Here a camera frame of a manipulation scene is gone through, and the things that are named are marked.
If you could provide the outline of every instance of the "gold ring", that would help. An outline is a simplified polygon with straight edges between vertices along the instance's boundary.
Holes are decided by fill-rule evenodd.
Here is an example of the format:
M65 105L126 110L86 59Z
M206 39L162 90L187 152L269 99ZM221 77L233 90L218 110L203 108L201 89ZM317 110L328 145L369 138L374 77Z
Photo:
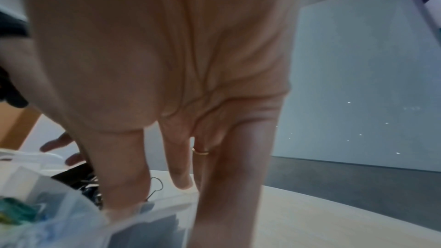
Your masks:
M194 149L194 147L192 147L192 150L193 150L193 153L197 154L197 155L208 155L210 153L208 151L205 151L205 152L196 151L196 149Z

